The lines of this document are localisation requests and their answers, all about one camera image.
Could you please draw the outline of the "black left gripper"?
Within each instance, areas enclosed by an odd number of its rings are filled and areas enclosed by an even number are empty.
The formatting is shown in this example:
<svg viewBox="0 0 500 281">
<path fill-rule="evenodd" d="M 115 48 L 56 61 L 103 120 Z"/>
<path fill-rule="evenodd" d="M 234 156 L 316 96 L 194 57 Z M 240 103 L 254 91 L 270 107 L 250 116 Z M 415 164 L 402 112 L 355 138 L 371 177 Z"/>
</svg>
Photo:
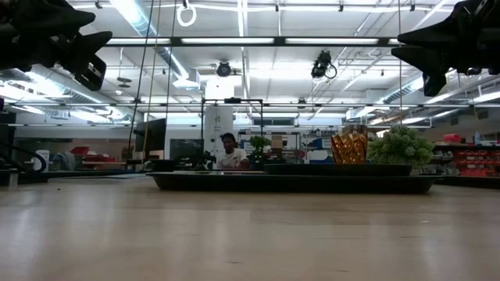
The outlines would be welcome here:
<svg viewBox="0 0 500 281">
<path fill-rule="evenodd" d="M 90 66 L 103 71 L 105 63 L 96 53 L 113 33 L 74 38 L 74 32 L 94 20 L 94 13 L 63 0 L 0 0 L 0 69 L 26 71 L 34 64 L 60 63 L 71 73 L 85 73 Z"/>
</svg>

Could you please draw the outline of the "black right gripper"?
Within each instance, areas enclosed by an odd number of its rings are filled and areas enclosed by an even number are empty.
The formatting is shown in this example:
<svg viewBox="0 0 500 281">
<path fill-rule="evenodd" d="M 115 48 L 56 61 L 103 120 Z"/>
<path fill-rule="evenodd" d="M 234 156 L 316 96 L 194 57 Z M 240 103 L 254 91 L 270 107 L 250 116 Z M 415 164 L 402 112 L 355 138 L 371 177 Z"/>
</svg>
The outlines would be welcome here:
<svg viewBox="0 0 500 281">
<path fill-rule="evenodd" d="M 450 15 L 428 27 L 399 34 L 391 54 L 427 76 L 469 68 L 500 75 L 500 0 L 463 0 Z"/>
</svg>

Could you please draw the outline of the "black serving tray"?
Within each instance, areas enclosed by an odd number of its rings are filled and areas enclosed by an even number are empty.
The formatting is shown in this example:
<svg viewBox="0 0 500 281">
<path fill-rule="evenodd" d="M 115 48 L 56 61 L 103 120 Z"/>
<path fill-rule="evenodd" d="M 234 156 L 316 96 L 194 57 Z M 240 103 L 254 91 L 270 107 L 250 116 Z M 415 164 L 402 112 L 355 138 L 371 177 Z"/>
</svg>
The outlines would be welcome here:
<svg viewBox="0 0 500 281">
<path fill-rule="evenodd" d="M 266 174 L 150 173 L 161 190 L 315 193 L 425 194 L 440 176 L 282 176 Z"/>
</svg>

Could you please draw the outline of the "green broccoli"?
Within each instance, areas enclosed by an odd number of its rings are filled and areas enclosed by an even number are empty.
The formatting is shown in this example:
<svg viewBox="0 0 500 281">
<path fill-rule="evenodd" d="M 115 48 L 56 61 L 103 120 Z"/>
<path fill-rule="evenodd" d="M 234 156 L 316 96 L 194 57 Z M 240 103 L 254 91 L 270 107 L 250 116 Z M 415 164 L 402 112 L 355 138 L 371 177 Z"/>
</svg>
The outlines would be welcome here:
<svg viewBox="0 0 500 281">
<path fill-rule="evenodd" d="M 368 142 L 366 158 L 373 164 L 410 165 L 419 169 L 430 163 L 433 148 L 417 130 L 398 125 Z"/>
</svg>

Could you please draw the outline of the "shelf of red bins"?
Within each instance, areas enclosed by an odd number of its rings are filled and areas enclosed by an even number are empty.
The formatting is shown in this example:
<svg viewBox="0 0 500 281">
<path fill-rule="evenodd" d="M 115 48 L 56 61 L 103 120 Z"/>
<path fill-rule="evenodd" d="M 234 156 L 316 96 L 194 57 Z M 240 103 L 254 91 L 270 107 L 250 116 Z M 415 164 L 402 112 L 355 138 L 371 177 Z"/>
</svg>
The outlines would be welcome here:
<svg viewBox="0 0 500 281">
<path fill-rule="evenodd" d="M 460 176 L 500 177 L 500 151 L 456 151 L 452 162 Z"/>
</svg>

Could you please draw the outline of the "red storage bins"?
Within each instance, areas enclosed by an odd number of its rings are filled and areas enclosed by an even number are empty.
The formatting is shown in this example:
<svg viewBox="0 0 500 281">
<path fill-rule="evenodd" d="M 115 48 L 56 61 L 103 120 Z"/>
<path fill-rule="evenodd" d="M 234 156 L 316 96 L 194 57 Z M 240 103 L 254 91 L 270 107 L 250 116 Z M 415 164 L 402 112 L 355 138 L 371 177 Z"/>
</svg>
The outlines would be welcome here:
<svg viewBox="0 0 500 281">
<path fill-rule="evenodd" d="M 75 170 L 110 170 L 121 167 L 115 157 L 92 151 L 89 147 L 74 147 L 70 153 L 75 158 Z"/>
</svg>

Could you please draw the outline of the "black monitor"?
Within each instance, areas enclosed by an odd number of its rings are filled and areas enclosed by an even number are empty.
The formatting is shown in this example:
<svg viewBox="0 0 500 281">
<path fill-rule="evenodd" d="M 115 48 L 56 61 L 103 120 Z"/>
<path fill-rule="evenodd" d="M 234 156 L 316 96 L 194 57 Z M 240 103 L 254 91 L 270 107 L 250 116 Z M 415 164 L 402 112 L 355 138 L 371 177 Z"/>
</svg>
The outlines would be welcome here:
<svg viewBox="0 0 500 281">
<path fill-rule="evenodd" d="M 162 151 L 166 136 L 166 119 L 139 123 L 133 130 L 136 152 Z"/>
</svg>

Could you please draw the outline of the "white plastic jug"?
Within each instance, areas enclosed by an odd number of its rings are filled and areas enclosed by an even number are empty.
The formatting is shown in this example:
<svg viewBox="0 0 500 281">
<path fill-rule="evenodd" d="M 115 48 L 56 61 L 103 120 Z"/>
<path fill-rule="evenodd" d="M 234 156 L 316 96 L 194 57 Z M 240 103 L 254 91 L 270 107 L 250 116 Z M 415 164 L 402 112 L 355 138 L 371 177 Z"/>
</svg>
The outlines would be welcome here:
<svg viewBox="0 0 500 281">
<path fill-rule="evenodd" d="M 46 173 L 49 168 L 49 150 L 36 150 L 36 156 L 33 158 L 33 169 L 40 173 Z"/>
</svg>

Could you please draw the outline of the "gold foil wrapped item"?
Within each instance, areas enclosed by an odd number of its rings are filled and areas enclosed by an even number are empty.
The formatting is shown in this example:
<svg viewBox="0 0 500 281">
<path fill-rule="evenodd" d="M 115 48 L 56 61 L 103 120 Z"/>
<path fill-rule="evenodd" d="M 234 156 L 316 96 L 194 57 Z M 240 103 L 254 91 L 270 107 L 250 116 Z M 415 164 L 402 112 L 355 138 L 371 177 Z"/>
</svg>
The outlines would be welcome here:
<svg viewBox="0 0 500 281">
<path fill-rule="evenodd" d="M 330 137 L 334 163 L 364 164 L 368 140 L 365 134 L 341 133 Z"/>
</svg>

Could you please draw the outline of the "white cylindrical tank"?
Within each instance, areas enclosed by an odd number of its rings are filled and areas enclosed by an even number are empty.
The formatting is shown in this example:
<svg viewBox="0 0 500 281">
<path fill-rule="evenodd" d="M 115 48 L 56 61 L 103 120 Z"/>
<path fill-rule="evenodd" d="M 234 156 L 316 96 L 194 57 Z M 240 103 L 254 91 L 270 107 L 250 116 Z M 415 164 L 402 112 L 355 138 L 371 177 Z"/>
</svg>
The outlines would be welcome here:
<svg viewBox="0 0 500 281">
<path fill-rule="evenodd" d="M 204 113 L 204 150 L 214 156 L 224 152 L 221 136 L 225 133 L 233 133 L 233 129 L 234 114 L 232 107 L 208 107 Z"/>
</svg>

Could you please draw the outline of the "person in white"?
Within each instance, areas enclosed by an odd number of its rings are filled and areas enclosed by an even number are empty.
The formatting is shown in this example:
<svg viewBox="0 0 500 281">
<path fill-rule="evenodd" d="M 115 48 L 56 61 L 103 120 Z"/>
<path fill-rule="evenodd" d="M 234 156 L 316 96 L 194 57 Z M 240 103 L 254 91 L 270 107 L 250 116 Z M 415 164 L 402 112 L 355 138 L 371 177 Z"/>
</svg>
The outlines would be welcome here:
<svg viewBox="0 0 500 281">
<path fill-rule="evenodd" d="M 237 142 L 232 133 L 223 134 L 221 141 L 224 151 L 216 157 L 216 169 L 250 169 L 247 154 L 245 150 L 237 148 Z"/>
</svg>

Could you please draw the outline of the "small green potted plant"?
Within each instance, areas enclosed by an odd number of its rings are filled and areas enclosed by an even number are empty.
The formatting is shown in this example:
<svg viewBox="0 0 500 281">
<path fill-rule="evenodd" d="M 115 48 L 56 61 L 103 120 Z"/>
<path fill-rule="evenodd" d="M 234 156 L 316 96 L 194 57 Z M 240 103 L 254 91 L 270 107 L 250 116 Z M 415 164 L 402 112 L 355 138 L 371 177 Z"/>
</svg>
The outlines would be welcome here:
<svg viewBox="0 0 500 281">
<path fill-rule="evenodd" d="M 271 140 L 264 136 L 252 136 L 249 142 L 253 151 L 248 159 L 255 167 L 259 167 L 263 163 L 264 147 L 271 145 Z"/>
</svg>

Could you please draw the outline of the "dark wall board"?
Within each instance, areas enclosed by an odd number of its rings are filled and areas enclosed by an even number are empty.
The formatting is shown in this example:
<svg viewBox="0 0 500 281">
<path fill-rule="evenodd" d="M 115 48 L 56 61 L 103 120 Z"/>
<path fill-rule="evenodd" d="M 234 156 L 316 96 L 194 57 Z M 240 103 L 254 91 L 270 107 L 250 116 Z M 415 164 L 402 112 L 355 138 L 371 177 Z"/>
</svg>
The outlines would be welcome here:
<svg viewBox="0 0 500 281">
<path fill-rule="evenodd" d="M 202 141 L 200 139 L 171 139 L 170 160 L 189 158 L 202 152 Z"/>
</svg>

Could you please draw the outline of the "black overhead frame bar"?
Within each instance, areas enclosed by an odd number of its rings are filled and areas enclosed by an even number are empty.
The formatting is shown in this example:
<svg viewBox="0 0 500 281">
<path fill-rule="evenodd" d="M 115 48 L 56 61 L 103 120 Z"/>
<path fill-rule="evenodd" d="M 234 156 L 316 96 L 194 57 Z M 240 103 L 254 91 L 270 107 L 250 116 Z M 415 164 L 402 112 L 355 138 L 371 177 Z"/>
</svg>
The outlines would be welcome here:
<svg viewBox="0 0 500 281">
<path fill-rule="evenodd" d="M 376 47 L 399 45 L 390 37 L 114 37 L 106 47 Z"/>
</svg>

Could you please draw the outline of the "black metal stand frame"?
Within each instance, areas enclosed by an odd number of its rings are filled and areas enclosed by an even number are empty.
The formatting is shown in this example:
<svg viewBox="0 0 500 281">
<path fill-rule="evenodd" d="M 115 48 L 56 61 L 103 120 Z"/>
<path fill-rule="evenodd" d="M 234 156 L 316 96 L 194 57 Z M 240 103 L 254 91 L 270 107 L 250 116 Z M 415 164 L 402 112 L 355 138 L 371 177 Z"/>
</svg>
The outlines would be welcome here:
<svg viewBox="0 0 500 281">
<path fill-rule="evenodd" d="M 205 110 L 211 106 L 227 106 L 227 107 L 232 107 L 233 113 L 234 113 L 234 109 L 239 105 L 242 105 L 243 107 L 250 107 L 251 105 L 260 105 L 261 108 L 263 108 L 263 100 L 262 99 L 241 99 L 241 98 L 223 98 L 223 99 L 203 98 L 202 99 L 202 105 L 201 105 L 201 141 L 202 141 L 202 148 L 203 148 L 204 152 L 207 152 L 204 150 L 204 140 L 203 140 Z M 234 135 L 234 137 L 236 139 L 237 148 L 239 148 L 238 147 L 238 139 L 234 133 L 234 129 L 233 129 L 232 134 Z M 211 155 L 209 152 L 207 152 L 207 153 L 209 154 L 209 156 L 213 156 L 215 158 L 215 163 L 213 164 L 213 169 L 222 170 L 222 169 L 216 169 L 216 157 L 218 155 L 214 156 L 214 155 Z"/>
</svg>

